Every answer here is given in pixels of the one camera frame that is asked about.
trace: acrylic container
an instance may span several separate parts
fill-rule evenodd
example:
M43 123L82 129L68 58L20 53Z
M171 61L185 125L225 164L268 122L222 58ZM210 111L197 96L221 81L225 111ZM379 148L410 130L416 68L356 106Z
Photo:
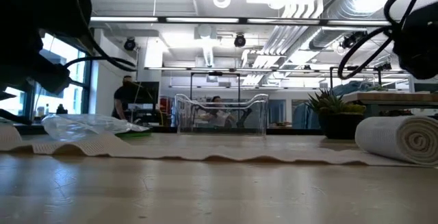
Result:
M268 99L268 95L259 94L247 102L207 103L177 94L178 133L265 136Z

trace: plastic wrap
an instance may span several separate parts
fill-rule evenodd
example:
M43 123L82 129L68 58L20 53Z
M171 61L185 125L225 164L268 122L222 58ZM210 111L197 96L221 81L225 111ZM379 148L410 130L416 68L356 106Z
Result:
M148 130L147 127L100 114L51 114L42 120L42 125L52 138L64 142L104 132L119 134Z

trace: black cable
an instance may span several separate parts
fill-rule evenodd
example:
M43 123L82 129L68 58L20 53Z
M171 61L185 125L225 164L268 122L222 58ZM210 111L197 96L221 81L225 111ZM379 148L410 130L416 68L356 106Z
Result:
M97 44L97 42L94 40L93 35L91 34L91 31L88 29L88 24L85 20L85 17L83 16L82 13L82 9L81 6L79 4L79 0L77 0L76 2L76 9L79 11L79 16L81 19L81 23L83 25L84 28L84 32L85 32L85 36L87 37L87 39L91 42L91 45L93 46L94 49L96 49L96 51L103 57L105 58L109 63L113 64L115 67L124 70L124 71L129 71L129 72L135 72L137 71L136 69L131 69L127 66L123 66L122 64L118 63L117 60L111 56L109 56L108 54L106 54L106 52L99 46L99 44Z
M374 58L383 51L386 46L388 46L392 40L398 40L401 37L402 27L404 25L404 22L406 21L408 15L411 13L413 6L415 5L415 2L417 0L411 0L411 2L408 5L408 8L406 12L404 13L402 19L400 22L396 22L389 13L391 10L391 6L396 2L397 0L388 0L385 4L385 7L383 8L383 13L385 15L385 18L391 23L390 26L385 26L378 28L374 30L373 32L369 33L367 36L363 37L359 42L357 42L351 50L344 56L341 63L339 64L339 68L337 70L337 75L340 79L346 80L353 76L355 76L357 73L361 72ZM388 39L357 69L355 69L352 73L348 74L347 76L343 76L342 73L344 71L344 67L348 60L351 58L351 56L369 39L375 37L376 35L380 33L384 33L386 36L388 36Z
M67 64L64 65L64 67L68 68L69 66L76 64L78 62L84 62L84 61L91 61L91 60L106 60L107 58L103 57L103 56L86 56L83 58L77 58L76 60L72 60L70 62L67 62ZM133 66L136 67L136 65L128 60L125 59L121 59L121 58L116 58L116 57L111 57L111 59L117 61L117 62L121 62L123 64L129 65L129 66Z

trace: rolled white foam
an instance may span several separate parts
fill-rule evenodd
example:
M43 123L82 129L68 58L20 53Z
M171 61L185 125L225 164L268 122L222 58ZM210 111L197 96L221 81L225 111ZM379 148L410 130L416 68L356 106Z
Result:
M355 138L369 153L438 165L438 121L426 116L371 117L357 126Z

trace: fluorescent light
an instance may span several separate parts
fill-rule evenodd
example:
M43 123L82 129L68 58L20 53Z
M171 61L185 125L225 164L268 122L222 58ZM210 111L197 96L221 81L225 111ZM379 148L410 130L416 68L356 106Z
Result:
M169 23L239 23L238 18L166 18Z
M346 27L346 26L342 26L342 27L327 27L327 26L323 26L321 27L322 30L334 30L334 31L353 31L353 32L366 32L367 28L365 27Z
M318 25L318 19L296 19L296 18L248 18L250 24L267 25Z
M391 25L388 21L367 21L367 20L329 20L326 25L331 26L363 26L363 27L382 27Z
M314 73L314 70L295 70L295 69L291 69L291 70L286 70L286 69L278 69L277 70L280 73Z
M190 88L190 86L169 86L169 88ZM192 86L192 88L228 88L226 86Z
M222 69L222 68L202 68L202 67L194 67L192 68L193 71L229 71L229 69Z
M92 16L91 22L118 22L118 23L152 23L158 22L154 17L129 17L129 16Z
M244 72L272 72L272 69L236 69L236 71L244 71Z
M145 67L144 70L186 71L186 67Z

